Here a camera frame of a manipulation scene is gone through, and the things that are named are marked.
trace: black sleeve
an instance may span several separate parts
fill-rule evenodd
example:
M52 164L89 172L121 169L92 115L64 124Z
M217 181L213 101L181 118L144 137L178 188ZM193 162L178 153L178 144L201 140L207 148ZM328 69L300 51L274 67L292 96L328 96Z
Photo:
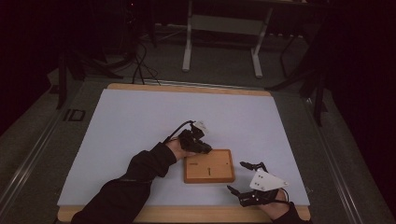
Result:
M290 203L290 209L282 217L273 220L274 224L312 224L312 221L305 221L300 219L294 203Z
M162 143L151 151L141 151L131 159L126 174L104 184L71 223L132 223L149 198L151 181L156 176L164 177L176 161Z

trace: table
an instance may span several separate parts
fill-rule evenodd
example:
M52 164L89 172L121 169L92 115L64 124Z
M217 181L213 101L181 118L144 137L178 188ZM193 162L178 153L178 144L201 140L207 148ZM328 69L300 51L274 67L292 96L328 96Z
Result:
M245 1L215 1L217 3L227 4L239 2L241 4L251 4L255 7L267 7L266 14L263 21L256 20L242 20L234 18L224 18L206 15L197 15L193 13L193 1L204 2L200 0L189 0L189 11L187 19L187 41L184 51L182 71L190 71L191 63L191 32L192 30L206 30L214 32L225 32L243 35L256 35L258 37L257 43L250 50L251 59L253 62L254 73L257 78L262 78L262 68L260 65L259 52L262 47L262 41L270 22L273 10L275 7L316 7L326 8L326 5L307 3L306 0L245 0Z

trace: person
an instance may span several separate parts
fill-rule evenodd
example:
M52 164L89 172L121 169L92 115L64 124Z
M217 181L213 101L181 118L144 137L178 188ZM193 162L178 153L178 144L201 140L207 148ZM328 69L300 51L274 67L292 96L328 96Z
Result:
M132 157L126 173L105 183L91 201L72 217L71 223L132 223L149 198L154 178L166 176L170 165L193 155L181 148L177 138L166 144L158 143L150 151L139 152ZM286 200L282 190L276 198ZM259 205L259 208L274 223L311 223L299 218L293 203L268 203Z

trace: brown wooden board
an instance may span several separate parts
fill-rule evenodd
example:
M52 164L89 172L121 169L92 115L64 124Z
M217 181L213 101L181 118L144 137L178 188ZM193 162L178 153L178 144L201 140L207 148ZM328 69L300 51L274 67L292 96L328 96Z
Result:
M230 149L213 149L184 159L184 183L231 183L235 181Z

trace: gray floor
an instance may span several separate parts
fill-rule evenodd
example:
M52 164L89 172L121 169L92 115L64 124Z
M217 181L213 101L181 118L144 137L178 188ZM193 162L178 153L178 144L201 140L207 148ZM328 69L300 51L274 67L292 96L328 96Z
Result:
M179 29L180 34L172 35ZM149 71L158 72L154 76L163 85L183 82L262 90L263 86L284 80L277 57L287 40L274 36L263 42L262 79L254 77L250 60L249 46L255 44L254 38L205 32L194 33L191 70L182 72L183 29L160 27L156 49L143 38L147 48L145 65ZM292 45L285 56L288 70L299 62L305 50L306 44L301 39ZM121 82L131 81L134 69L135 64L119 69L117 73L125 76ZM144 70L144 76L151 74ZM56 70L49 74L54 83L56 77ZM34 169L24 178L23 188L14 194L4 223L52 223L55 220L57 200L100 93L113 81L116 80L99 77L93 71L84 82L70 81L70 97L64 110L55 110L57 95L45 93L1 136L1 191L7 189L29 152L42 148L37 163L32 165ZM294 84L273 95L308 192L314 223L395 223L331 93L325 92L327 112L322 113L323 127L319 128L312 119L311 104L297 93L300 85ZM63 121L66 109L85 110L87 114L83 121ZM53 128L48 126L52 119L59 120ZM50 133L50 138L40 138L42 133Z

